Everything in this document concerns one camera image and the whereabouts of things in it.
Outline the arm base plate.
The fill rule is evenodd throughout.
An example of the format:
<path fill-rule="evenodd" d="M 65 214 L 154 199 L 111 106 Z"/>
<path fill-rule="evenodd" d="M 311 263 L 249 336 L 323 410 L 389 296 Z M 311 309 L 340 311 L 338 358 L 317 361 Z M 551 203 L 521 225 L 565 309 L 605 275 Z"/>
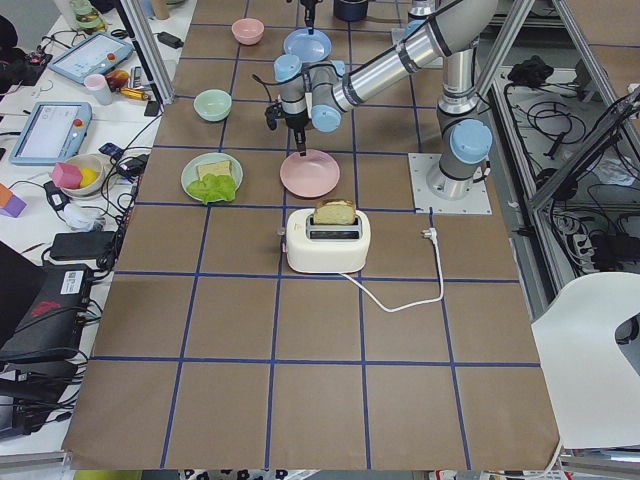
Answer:
<path fill-rule="evenodd" d="M 414 210 L 423 214 L 491 215 L 480 165 L 471 178 L 453 180 L 440 170 L 440 154 L 409 153 Z"/>

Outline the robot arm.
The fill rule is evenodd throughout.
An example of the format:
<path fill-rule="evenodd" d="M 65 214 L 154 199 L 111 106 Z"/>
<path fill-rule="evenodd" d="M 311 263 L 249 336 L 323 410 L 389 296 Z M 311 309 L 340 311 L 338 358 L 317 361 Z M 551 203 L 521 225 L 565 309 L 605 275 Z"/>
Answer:
<path fill-rule="evenodd" d="M 305 63 L 294 54 L 274 62 L 279 95 L 265 110 L 276 129 L 284 120 L 297 151 L 305 155 L 306 130 L 337 130 L 343 114 L 404 78 L 443 61 L 438 121 L 444 151 L 426 176 L 429 189 L 447 200 L 463 198 L 493 143 L 490 129 L 476 115 L 475 52 L 479 34 L 497 9 L 495 1 L 444 1 L 393 46 L 352 71 L 331 61 Z"/>

